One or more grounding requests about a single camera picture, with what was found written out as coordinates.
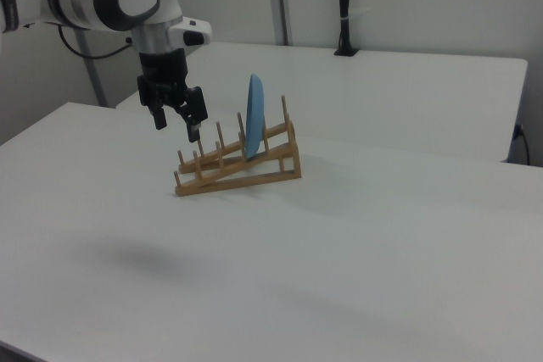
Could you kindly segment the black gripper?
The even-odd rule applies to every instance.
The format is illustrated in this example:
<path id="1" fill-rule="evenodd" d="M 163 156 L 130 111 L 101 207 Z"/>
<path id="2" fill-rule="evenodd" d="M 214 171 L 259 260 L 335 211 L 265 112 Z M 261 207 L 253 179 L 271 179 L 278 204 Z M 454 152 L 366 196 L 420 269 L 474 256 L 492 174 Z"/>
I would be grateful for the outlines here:
<path id="1" fill-rule="evenodd" d="M 167 127 L 163 106 L 176 108 L 184 119 L 188 140 L 200 139 L 201 123 L 208 119 L 208 112 L 202 89 L 199 86 L 188 88 L 186 77 L 188 67 L 183 49 L 168 53 L 139 53 L 142 74 L 137 78 L 140 101 L 152 112 L 155 128 Z"/>

